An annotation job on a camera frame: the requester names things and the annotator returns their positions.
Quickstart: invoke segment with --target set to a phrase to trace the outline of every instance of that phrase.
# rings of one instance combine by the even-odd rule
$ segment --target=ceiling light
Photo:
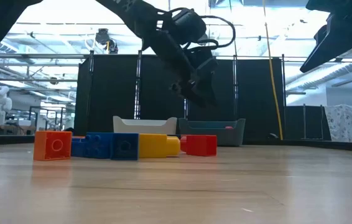
[[[43,93],[39,93],[39,92],[35,92],[35,91],[30,91],[30,93],[37,95],[37,96],[46,97],[46,95]]]
[[[64,101],[64,102],[72,102],[73,100],[64,97],[64,96],[50,96],[50,98],[54,99],[54,100],[58,100],[58,101]]]
[[[17,81],[0,81],[0,83],[9,85],[9,86],[19,87],[19,88],[31,87],[29,85],[26,85],[24,83],[17,82]]]

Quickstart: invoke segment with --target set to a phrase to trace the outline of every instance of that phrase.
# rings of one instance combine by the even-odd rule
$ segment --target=wooden table surface
[[[0,223],[352,224],[352,152],[219,148],[218,157],[33,162],[0,146]]]

